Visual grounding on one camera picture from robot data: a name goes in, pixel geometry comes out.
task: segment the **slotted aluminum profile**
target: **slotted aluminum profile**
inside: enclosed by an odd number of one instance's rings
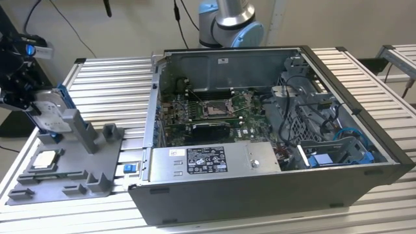
[[[347,51],[313,49],[363,107],[416,161],[416,113]],[[143,158],[145,112],[152,89],[151,58],[87,59],[73,65],[64,84],[95,126],[124,127],[113,193],[108,197],[7,206],[7,191],[32,157],[32,133],[0,183],[0,232],[20,233],[384,233],[416,232],[416,169],[392,185],[372,189],[348,208],[281,214],[176,227],[147,226],[124,185],[123,165]]]

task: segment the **blue button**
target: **blue button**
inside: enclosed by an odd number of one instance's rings
[[[124,174],[135,173],[136,171],[137,171],[136,165],[133,165],[133,164],[125,164],[124,165],[124,169],[123,169]]]

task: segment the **white wall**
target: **white wall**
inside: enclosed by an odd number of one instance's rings
[[[276,1],[285,2],[276,45],[344,46],[361,58],[383,44],[416,44],[416,0]]]
[[[3,0],[1,6],[19,30],[36,0]],[[53,0],[76,28],[80,37],[100,58],[148,57],[155,50],[184,48],[173,15],[173,0],[111,0],[112,18],[107,16],[103,0]],[[184,0],[197,23],[200,0]],[[268,29],[273,0],[251,0],[256,17]],[[181,27],[189,47],[197,46],[199,32],[188,20],[180,1]],[[48,0],[36,7],[28,32],[39,34],[55,46],[55,58],[41,62],[55,80],[63,80],[76,58],[92,54],[80,43],[71,27]]]

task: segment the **power supply label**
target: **power supply label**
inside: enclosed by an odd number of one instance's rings
[[[224,147],[187,149],[187,169],[189,174],[227,172]]]

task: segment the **blue cable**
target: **blue cable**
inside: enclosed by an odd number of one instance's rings
[[[339,135],[340,135],[343,132],[345,132],[345,131],[353,131],[353,132],[356,132],[356,133],[360,135],[360,137],[363,137],[363,139],[364,139],[364,144],[365,144],[365,148],[368,148],[368,139],[367,139],[367,137],[363,135],[363,133],[361,133],[357,129],[355,129],[355,128],[343,128],[343,129],[335,134],[332,140],[336,140],[337,137],[339,137]]]

